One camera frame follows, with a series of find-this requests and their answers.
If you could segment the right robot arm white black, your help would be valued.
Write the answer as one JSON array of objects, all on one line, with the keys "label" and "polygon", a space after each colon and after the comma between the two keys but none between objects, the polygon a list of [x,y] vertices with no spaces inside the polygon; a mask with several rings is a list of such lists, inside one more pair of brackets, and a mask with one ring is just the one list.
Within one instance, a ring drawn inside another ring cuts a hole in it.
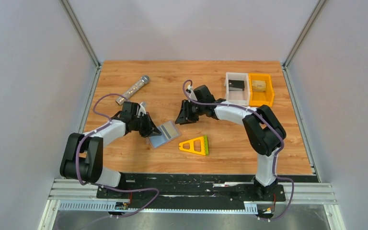
[{"label": "right robot arm white black", "polygon": [[270,196],[278,183],[277,156],[284,148],[287,136],[271,108],[267,105],[251,108],[225,99],[217,100],[205,85],[193,88],[184,84],[182,90],[186,99],[182,100],[176,124],[196,123],[200,116],[205,115],[242,125],[257,153],[257,173],[253,180],[255,195],[259,198]]}]

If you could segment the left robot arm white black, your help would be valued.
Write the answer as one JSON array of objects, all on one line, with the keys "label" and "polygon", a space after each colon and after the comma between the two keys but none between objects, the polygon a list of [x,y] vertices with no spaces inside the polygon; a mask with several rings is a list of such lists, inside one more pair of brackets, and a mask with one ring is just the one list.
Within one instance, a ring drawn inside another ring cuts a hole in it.
[{"label": "left robot arm white black", "polygon": [[99,128],[69,135],[60,175],[82,184],[118,187],[124,174],[104,166],[103,152],[107,145],[132,131],[137,131],[143,138],[162,135],[143,104],[125,102],[121,111]]}]

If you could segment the pink leather card holder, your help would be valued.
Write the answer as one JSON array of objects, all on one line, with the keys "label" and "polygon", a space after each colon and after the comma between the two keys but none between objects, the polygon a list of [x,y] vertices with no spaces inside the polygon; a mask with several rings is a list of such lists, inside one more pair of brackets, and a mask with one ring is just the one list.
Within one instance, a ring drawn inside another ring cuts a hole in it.
[{"label": "pink leather card holder", "polygon": [[148,138],[148,143],[153,149],[157,149],[181,136],[178,127],[171,120],[156,126],[156,128],[161,132],[161,135]]}]

